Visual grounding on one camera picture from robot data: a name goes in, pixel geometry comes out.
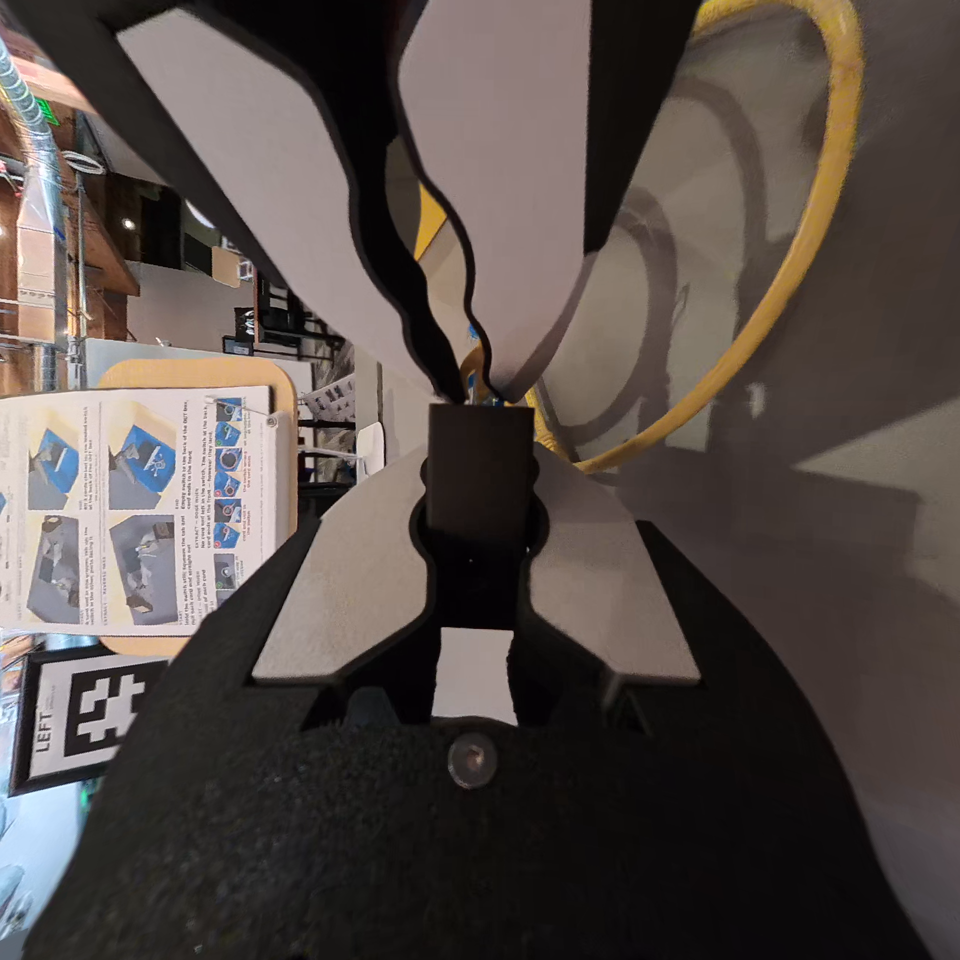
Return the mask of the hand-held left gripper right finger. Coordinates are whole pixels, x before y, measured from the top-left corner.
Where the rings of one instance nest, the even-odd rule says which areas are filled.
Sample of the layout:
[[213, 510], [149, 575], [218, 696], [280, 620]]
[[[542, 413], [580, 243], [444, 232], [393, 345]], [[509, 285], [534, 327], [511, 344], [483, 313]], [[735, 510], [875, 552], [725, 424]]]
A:
[[520, 598], [523, 654], [548, 685], [697, 685], [701, 673], [618, 498], [534, 444], [543, 523]]

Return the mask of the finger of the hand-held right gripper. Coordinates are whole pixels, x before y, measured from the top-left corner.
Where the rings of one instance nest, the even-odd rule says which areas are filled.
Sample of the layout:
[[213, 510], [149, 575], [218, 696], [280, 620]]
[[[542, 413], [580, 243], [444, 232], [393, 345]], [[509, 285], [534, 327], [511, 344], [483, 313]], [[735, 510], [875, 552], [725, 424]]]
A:
[[173, 7], [116, 40], [281, 282], [428, 395], [463, 402], [426, 278], [386, 198], [384, 143], [360, 144], [313, 81], [209, 8]]
[[518, 402], [566, 334], [585, 252], [592, 3], [431, 1], [399, 60], [428, 186], [472, 256], [489, 386]]

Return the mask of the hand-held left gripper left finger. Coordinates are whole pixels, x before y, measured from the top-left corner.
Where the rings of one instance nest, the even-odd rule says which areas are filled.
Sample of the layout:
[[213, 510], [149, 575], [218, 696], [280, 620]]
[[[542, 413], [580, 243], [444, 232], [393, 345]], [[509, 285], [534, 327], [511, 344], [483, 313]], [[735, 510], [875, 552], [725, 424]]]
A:
[[411, 520], [426, 494], [426, 458], [426, 450], [413, 450], [324, 513], [253, 666], [255, 682], [345, 678], [425, 613], [427, 562]]

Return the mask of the yellow plastic bin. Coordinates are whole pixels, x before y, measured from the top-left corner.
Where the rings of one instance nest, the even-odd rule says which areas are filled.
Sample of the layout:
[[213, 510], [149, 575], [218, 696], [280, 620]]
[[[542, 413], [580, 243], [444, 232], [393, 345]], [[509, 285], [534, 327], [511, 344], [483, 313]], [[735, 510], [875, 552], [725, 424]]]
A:
[[418, 186], [419, 214], [414, 239], [414, 259], [420, 261], [448, 220], [448, 214], [427, 187]]

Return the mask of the black network switch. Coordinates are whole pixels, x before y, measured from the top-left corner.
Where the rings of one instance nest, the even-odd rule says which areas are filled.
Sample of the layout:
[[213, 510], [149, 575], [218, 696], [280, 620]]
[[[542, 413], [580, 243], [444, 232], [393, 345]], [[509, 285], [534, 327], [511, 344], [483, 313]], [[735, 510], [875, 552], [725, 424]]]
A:
[[430, 406], [423, 533], [443, 627], [515, 628], [533, 444], [526, 406]]

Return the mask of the white clip bar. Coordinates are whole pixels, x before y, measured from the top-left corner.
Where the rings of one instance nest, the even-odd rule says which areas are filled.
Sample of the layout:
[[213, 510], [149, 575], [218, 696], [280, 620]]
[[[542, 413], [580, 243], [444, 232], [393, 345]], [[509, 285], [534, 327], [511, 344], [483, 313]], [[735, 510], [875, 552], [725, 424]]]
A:
[[264, 557], [297, 531], [297, 440], [290, 414], [276, 411], [263, 420], [259, 438], [261, 543]]

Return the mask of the printed paper sheets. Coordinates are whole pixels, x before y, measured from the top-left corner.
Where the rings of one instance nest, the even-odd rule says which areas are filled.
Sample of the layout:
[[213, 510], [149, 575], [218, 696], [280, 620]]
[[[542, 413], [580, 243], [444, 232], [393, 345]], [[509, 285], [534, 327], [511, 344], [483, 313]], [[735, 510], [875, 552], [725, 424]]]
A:
[[355, 419], [355, 378], [349, 374], [336, 381], [302, 394], [300, 405], [315, 421], [343, 424]]

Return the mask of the metal ducts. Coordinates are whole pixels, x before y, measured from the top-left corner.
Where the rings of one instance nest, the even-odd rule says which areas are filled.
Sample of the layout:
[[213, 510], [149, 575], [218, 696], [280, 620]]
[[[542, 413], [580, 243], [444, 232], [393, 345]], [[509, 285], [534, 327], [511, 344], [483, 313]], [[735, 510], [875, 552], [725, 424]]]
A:
[[68, 248], [59, 151], [38, 101], [1, 44], [2, 108], [25, 166], [16, 221], [18, 329], [65, 358], [67, 382], [82, 381], [81, 340], [69, 319]]

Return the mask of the printed instruction sheet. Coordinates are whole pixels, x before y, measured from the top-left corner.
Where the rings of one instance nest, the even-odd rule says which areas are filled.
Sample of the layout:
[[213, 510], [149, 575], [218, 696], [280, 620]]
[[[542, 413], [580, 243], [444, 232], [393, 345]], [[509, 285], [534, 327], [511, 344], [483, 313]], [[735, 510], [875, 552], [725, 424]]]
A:
[[186, 637], [290, 534], [268, 386], [2, 398], [2, 627]]

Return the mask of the black framed marker sign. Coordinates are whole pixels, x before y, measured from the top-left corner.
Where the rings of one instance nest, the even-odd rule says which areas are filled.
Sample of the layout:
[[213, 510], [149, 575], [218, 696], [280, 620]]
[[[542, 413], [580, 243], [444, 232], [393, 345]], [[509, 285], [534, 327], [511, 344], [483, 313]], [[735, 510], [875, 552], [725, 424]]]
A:
[[102, 776], [169, 664], [100, 644], [28, 654], [8, 794]]

